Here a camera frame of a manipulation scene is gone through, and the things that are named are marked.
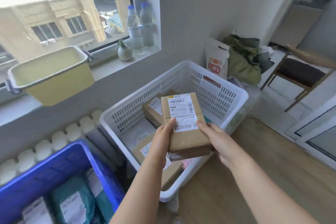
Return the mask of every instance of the person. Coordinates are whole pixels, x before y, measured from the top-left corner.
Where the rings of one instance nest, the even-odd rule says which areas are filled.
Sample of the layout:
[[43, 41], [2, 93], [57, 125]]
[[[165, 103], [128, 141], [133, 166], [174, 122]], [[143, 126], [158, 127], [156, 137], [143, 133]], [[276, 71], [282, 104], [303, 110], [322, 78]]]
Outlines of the person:
[[[172, 118], [157, 129], [148, 155], [110, 224], [153, 224], [159, 205], [162, 170], [166, 163]], [[318, 223], [280, 189], [258, 164], [222, 129], [197, 121], [210, 139], [221, 162], [230, 169], [258, 224]]]

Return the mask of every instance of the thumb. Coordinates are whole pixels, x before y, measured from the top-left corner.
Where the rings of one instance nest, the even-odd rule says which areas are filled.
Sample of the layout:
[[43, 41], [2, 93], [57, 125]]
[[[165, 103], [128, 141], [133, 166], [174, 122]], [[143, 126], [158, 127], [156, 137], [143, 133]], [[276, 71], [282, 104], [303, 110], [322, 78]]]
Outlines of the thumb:
[[175, 125], [176, 119], [175, 118], [171, 118], [166, 125], [163, 127], [162, 131], [163, 133], [169, 133], [171, 131], [171, 129], [173, 128], [173, 126]]
[[196, 125], [198, 128], [203, 131], [208, 137], [214, 134], [214, 130], [210, 128], [204, 121], [198, 120], [196, 121]]

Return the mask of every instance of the chair backrest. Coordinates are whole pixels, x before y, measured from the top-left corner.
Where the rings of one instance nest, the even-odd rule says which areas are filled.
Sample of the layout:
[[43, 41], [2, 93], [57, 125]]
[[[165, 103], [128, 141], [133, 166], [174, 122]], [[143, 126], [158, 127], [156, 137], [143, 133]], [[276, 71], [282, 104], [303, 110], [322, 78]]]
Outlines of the chair backrest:
[[311, 52], [298, 50], [298, 49], [290, 46], [289, 44], [287, 45], [287, 48], [293, 56], [298, 57], [299, 59], [303, 60], [304, 62], [307, 62], [311, 65], [331, 68], [333, 70], [336, 69], [336, 61], [334, 61], [332, 59], [322, 57], [321, 55], [313, 54]]

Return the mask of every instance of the blue crate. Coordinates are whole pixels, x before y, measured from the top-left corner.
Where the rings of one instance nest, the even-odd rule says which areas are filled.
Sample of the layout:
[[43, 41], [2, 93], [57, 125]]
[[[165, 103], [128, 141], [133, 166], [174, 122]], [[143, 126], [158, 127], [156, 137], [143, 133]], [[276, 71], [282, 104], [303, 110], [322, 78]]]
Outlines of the blue crate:
[[120, 184], [108, 165], [92, 154], [83, 140], [77, 140], [0, 188], [1, 223], [16, 221], [28, 204], [90, 167], [96, 172], [115, 212], [124, 198]]

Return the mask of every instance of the brown cardboard box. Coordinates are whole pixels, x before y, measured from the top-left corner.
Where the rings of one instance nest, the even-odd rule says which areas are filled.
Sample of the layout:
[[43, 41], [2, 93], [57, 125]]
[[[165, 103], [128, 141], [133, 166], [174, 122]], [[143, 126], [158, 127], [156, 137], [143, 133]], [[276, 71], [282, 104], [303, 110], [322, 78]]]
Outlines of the brown cardboard box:
[[173, 89], [169, 90], [167, 94], [157, 94], [155, 98], [151, 99], [142, 106], [142, 111], [150, 123], [156, 128], [163, 125], [162, 111], [161, 111], [161, 97], [177, 94]]
[[196, 120], [205, 122], [195, 93], [161, 98], [163, 122], [176, 118], [176, 126], [170, 134], [170, 160], [195, 158], [210, 154], [210, 139], [198, 129]]
[[[138, 143], [134, 149], [132, 150], [132, 153], [134, 157], [142, 163], [145, 159], [145, 155], [148, 153], [149, 150], [149, 143], [153, 140], [155, 133], [145, 137], [142, 139], [140, 143]], [[171, 183], [174, 178], [176, 178], [177, 174], [179, 174], [182, 170], [182, 162], [181, 161], [175, 161], [170, 162], [170, 160], [167, 158], [168, 163], [170, 163], [169, 166], [166, 167], [166, 169], [163, 170], [162, 173], [162, 181], [161, 181], [161, 188], [164, 188], [167, 184]]]

